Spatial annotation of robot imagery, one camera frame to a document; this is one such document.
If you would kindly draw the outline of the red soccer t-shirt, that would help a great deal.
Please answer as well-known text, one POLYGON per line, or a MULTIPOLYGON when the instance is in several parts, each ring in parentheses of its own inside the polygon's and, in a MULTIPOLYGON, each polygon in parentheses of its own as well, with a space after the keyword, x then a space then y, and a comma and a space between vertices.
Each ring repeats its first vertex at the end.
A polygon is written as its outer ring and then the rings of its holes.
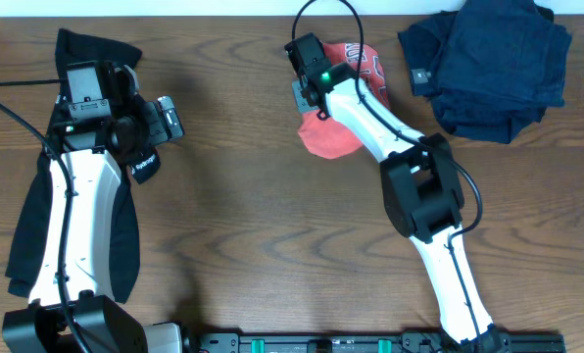
MULTIPOLYGON (((323 48, 330 62, 335 65, 346 62, 353 69, 359 59, 359 43, 324 43, 323 48)), ((372 47, 365 45, 361 66, 361 78, 371 93, 386 107, 390 108, 385 74, 379 61, 378 53, 372 47)), ((324 159, 338 159, 352 154, 363 144, 343 125, 332 119, 321 121, 317 117, 317 109, 302 115, 302 124, 298 135, 306 149, 324 159)))

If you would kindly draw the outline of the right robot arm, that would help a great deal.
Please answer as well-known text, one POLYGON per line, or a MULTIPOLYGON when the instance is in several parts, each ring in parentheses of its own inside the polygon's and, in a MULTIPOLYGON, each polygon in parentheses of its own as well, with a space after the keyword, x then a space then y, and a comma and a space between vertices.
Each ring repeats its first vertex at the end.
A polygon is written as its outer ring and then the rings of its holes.
POLYGON ((386 214, 422 259, 450 339, 446 348, 500 351, 503 340, 479 297, 463 245, 468 229, 460 181, 472 178, 448 141, 401 122, 368 89, 361 69, 332 64, 314 34, 293 38, 284 49, 318 117, 343 125, 377 161, 386 214))

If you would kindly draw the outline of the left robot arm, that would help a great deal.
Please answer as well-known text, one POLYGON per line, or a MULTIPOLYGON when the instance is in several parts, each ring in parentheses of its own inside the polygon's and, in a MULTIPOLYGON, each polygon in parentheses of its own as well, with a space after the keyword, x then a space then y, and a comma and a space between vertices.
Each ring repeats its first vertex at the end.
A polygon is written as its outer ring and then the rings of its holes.
POLYGON ((123 164, 158 161, 156 146, 183 136, 170 97, 147 102, 126 64, 69 64, 64 117, 41 141, 52 201, 43 260, 25 309, 6 313, 13 352, 180 352, 181 328, 142 326, 115 301, 110 242, 123 164))

